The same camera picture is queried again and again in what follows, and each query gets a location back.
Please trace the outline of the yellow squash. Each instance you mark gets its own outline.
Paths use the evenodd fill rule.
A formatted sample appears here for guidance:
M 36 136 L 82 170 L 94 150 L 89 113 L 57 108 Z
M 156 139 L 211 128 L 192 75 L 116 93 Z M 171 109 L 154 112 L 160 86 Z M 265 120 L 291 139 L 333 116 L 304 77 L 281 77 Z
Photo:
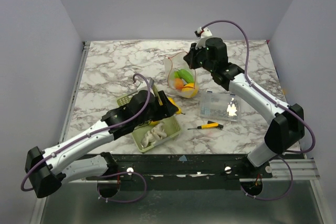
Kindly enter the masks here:
M 151 121 L 149 125 L 156 126 L 160 123 L 160 121 Z

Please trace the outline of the yellow lemon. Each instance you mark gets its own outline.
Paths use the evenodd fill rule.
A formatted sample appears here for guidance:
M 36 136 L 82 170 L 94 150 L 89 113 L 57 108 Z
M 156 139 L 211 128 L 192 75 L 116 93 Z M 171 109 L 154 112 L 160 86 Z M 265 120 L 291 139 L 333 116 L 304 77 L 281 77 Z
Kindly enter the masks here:
M 185 113 L 182 111 L 181 107 L 178 106 L 171 97 L 168 97 L 168 100 L 176 107 L 176 112 L 175 112 L 176 115 L 179 115 L 179 114 L 185 115 Z

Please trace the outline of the green perforated plastic basket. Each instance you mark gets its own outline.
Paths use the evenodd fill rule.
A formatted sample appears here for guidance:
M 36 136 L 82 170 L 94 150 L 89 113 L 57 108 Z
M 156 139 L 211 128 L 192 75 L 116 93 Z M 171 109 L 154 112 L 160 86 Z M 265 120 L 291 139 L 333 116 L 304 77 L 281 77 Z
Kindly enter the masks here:
M 141 153 L 179 136 L 181 126 L 175 114 L 181 110 L 168 98 L 164 91 L 153 91 L 144 111 L 127 123 L 133 127 L 131 136 Z

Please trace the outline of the green bitter cucumber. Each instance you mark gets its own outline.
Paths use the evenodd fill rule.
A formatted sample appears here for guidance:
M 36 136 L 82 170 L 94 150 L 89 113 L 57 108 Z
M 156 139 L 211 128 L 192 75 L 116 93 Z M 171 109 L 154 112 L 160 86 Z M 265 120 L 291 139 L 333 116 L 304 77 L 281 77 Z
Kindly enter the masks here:
M 194 83 L 194 77 L 186 69 L 180 69 L 179 74 L 186 83 Z

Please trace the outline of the peach fruit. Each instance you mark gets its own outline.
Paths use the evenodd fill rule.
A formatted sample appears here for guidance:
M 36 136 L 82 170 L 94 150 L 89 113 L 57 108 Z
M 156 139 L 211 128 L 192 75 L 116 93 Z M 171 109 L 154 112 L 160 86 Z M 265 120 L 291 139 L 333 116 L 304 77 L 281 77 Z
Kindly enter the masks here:
M 183 80 L 180 79 L 180 78 L 175 78 L 175 79 L 174 79 L 174 87 L 175 87 L 175 89 L 177 89 L 177 90 L 182 90 L 183 87 L 184 87 L 184 82 L 183 82 Z

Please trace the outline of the orange fruit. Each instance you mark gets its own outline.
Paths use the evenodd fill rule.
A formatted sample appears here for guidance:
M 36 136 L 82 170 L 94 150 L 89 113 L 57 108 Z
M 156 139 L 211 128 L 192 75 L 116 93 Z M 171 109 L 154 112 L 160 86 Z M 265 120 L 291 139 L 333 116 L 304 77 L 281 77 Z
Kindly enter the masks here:
M 195 91 L 195 84 L 194 83 L 188 83 L 182 88 L 182 92 L 189 92 L 189 91 Z

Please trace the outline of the clear zip bag orange zipper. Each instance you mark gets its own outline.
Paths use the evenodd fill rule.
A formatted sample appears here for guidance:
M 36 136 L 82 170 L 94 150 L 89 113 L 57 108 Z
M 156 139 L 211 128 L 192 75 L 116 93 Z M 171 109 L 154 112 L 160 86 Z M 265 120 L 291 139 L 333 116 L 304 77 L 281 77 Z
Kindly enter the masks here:
M 191 99 L 199 91 L 195 69 L 190 69 L 184 60 L 187 52 L 181 51 L 166 55 L 163 59 L 166 81 L 168 87 L 175 95 Z

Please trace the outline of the light green pepper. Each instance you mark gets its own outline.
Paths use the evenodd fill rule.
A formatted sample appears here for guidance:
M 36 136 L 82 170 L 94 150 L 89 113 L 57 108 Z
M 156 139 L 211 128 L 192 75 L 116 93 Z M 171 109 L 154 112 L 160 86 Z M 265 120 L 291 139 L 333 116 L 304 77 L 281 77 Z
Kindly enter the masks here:
M 179 71 L 174 71 L 173 76 L 174 78 L 179 78 L 179 79 L 181 78 Z

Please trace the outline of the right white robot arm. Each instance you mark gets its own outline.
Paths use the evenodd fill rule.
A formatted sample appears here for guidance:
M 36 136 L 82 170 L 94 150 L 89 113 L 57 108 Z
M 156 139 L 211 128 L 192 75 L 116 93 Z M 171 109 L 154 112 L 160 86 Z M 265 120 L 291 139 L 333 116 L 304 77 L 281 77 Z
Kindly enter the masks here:
M 304 137 L 303 108 L 298 104 L 288 105 L 248 81 L 244 70 L 229 62 L 227 47 L 222 39 L 209 38 L 202 48 L 196 45 L 192 43 L 183 58 L 188 66 L 207 70 L 216 84 L 247 102 L 269 124 L 263 143 L 247 154 L 241 165 L 246 177 L 255 177 L 261 165 L 284 153 Z

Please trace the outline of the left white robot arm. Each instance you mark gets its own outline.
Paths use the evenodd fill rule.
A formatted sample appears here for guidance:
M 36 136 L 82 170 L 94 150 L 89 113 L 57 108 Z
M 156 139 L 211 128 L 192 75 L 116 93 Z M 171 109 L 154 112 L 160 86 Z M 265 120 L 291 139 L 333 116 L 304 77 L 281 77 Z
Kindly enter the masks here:
M 178 111 L 164 91 L 154 95 L 141 90 L 131 100 L 108 111 L 94 125 L 77 136 L 55 146 L 41 150 L 35 146 L 26 157 L 21 190 L 31 191 L 37 198 L 45 198 L 56 192 L 63 183 L 84 177 L 102 176 L 112 179 L 116 166 L 108 154 L 99 154 L 90 160 L 90 165 L 80 166 L 82 157 L 93 149 L 130 134 L 146 122 L 160 121 L 172 117 Z

